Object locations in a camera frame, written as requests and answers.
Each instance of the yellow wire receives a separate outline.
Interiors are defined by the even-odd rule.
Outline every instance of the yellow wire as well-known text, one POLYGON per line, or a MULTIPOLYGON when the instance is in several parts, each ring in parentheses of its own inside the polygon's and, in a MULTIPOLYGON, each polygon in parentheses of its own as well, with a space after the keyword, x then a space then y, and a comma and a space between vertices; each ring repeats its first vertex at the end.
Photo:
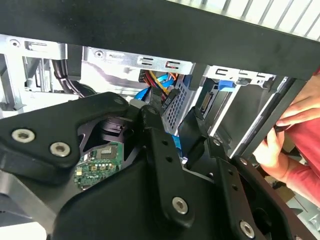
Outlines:
POLYGON ((156 78, 156 76, 154 75, 154 73, 152 71, 149 71, 151 77, 153 78, 153 80, 156 82, 156 84, 158 84, 158 86, 165 92, 165 94, 169 94, 168 90, 161 84, 161 82, 158 81, 158 79, 156 78))

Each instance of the hand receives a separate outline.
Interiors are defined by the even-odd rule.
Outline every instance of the hand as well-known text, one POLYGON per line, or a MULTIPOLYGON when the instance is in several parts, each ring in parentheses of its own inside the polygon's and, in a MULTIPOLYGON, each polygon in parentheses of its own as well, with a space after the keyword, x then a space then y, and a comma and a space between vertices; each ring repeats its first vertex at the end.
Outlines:
POLYGON ((266 136, 266 139, 263 140, 253 152, 257 162, 268 168, 276 168, 284 140, 285 133, 279 132, 276 134, 275 129, 272 128, 266 136))
POLYGON ((276 125, 289 126, 317 118, 320 118, 320 74, 311 77, 276 125))

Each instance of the red sleeve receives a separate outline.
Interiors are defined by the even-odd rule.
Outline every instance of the red sleeve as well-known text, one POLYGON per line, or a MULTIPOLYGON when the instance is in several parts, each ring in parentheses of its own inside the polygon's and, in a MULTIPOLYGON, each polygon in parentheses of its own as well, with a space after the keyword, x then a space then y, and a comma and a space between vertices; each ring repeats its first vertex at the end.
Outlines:
POLYGON ((320 207, 320 178, 310 166, 301 165, 294 168, 288 175, 286 185, 320 207))

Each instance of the red wire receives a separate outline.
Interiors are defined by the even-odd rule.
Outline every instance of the red wire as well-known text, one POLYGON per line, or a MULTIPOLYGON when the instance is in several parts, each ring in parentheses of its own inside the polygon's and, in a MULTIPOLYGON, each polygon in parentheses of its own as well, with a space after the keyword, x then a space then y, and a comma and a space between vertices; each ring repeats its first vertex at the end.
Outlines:
POLYGON ((151 83, 151 85, 155 88, 157 88, 158 86, 156 85, 156 83, 154 82, 154 80, 152 79, 152 77, 149 75, 148 71, 145 71, 145 76, 147 78, 147 80, 149 81, 149 83, 151 83))

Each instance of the silver screw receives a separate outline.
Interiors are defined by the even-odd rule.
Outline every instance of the silver screw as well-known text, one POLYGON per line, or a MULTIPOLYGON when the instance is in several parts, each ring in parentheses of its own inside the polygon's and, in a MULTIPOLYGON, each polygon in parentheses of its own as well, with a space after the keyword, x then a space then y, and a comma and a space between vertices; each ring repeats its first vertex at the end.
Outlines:
POLYGON ((241 221, 240 222, 240 228, 242 230, 242 232, 250 239, 254 239, 255 238, 255 231, 253 230, 253 228, 250 226, 249 223, 247 223, 246 221, 241 221))
POLYGON ((188 204, 179 196, 172 199, 172 206, 180 214, 186 214, 188 212, 188 204))
POLYGON ((188 158, 186 158, 185 156, 181 157, 180 160, 182 165, 185 165, 188 162, 188 158))
POLYGON ((248 162, 246 160, 244 160, 243 158, 240 158, 240 161, 244 164, 244 165, 248 165, 248 162))
POLYGON ((114 101, 115 101, 117 104, 124 104, 124 101, 122 101, 120 98, 115 98, 114 101))
POLYGON ((217 139, 214 139, 213 142, 215 145, 220 146, 220 142, 217 139))
POLYGON ((20 42, 18 42, 15 39, 10 40, 10 43, 12 44, 12 46, 19 48, 20 47, 20 42))
POLYGON ((70 154, 70 147, 64 142, 55 142, 50 146, 50 152, 57 157, 66 157, 70 154))
POLYGON ((151 107, 151 106, 148 108, 148 110, 149 110, 149 112, 152 113, 152 114, 157 114, 157 111, 156 111, 153 107, 151 107))
POLYGON ((11 136, 14 140, 23 144, 30 143, 36 138, 36 135, 33 131, 25 128, 14 130, 11 136))
POLYGON ((96 58, 101 59, 104 56, 104 53, 102 51, 96 51, 94 55, 96 58))

